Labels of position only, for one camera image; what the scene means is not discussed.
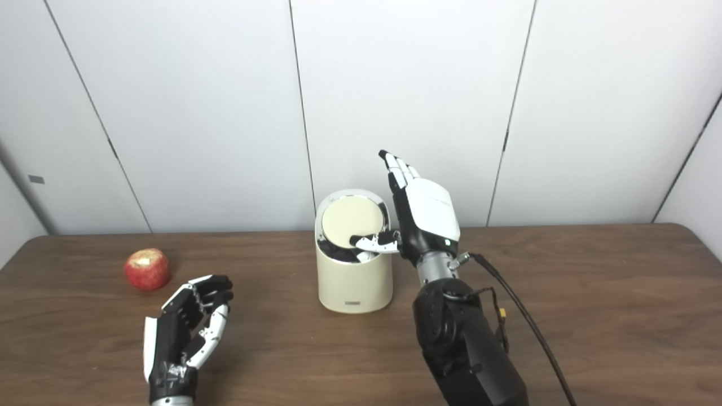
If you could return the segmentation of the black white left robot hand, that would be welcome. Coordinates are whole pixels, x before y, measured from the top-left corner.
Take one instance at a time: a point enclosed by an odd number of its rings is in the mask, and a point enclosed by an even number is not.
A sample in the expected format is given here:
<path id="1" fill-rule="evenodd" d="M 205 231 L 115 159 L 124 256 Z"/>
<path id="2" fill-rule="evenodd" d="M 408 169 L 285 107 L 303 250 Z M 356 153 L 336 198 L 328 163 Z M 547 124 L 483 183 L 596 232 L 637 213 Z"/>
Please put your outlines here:
<path id="1" fill-rule="evenodd" d="M 199 372 L 224 334 L 233 299 L 226 275 L 189 280 L 158 317 L 144 321 L 143 373 L 150 405 L 193 405 Z"/>

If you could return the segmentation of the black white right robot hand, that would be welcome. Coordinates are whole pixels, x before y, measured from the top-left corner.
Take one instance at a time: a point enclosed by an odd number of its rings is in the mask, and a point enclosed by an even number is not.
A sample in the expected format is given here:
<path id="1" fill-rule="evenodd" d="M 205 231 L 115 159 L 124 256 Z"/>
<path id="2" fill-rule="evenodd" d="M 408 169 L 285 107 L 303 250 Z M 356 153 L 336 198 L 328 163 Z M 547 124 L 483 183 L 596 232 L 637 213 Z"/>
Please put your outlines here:
<path id="1" fill-rule="evenodd" d="M 423 256 L 458 253 L 461 229 L 446 188 L 420 176 L 404 160 L 386 150 L 378 154 L 388 170 L 399 227 L 371 235 L 353 235 L 351 246 L 374 253 L 399 253 L 417 266 Z"/>

